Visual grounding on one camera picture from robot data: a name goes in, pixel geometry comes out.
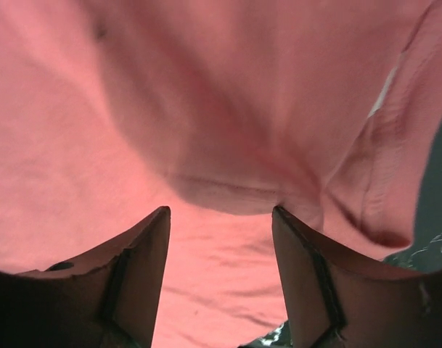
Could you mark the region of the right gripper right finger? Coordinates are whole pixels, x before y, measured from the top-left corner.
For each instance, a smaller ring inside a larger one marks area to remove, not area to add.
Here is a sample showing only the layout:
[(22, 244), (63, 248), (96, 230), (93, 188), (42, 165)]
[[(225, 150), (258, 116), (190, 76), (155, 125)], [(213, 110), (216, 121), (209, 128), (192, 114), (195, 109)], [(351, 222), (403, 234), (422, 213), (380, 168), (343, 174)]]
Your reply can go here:
[(295, 347), (442, 347), (442, 270), (373, 260), (281, 207), (272, 234)]

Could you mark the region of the pink t shirt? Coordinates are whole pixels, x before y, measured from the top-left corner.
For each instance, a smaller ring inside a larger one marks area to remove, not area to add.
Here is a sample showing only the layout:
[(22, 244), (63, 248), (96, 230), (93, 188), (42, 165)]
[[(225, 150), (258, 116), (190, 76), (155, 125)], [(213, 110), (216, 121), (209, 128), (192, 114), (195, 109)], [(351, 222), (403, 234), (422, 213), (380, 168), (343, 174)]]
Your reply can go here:
[(282, 205), (376, 260), (414, 242), (442, 1), (0, 1), (0, 270), (173, 211), (160, 347), (283, 314)]

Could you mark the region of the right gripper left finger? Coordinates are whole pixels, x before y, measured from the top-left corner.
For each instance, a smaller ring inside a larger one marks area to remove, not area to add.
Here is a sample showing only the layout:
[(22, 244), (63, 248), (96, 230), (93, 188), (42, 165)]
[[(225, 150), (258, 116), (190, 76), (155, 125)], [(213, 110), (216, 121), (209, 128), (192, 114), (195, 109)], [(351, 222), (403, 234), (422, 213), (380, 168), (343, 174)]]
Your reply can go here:
[(47, 270), (0, 271), (0, 347), (150, 347), (171, 211)]

